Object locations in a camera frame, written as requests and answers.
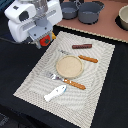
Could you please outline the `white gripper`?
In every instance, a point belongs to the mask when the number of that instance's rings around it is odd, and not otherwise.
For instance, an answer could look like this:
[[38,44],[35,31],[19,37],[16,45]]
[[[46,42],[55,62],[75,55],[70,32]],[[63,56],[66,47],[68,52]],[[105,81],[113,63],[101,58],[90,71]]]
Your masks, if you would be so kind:
[[40,39],[62,20],[59,0],[15,0],[5,15],[13,39],[21,43],[30,37],[38,49],[42,48]]

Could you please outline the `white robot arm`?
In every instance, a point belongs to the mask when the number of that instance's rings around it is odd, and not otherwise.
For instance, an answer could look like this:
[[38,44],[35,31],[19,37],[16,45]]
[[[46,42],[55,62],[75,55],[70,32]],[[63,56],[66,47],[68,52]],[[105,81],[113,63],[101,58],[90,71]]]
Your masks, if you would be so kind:
[[5,15],[15,42],[21,44],[29,38],[38,48],[53,40],[53,26],[62,20],[59,0],[15,0]]

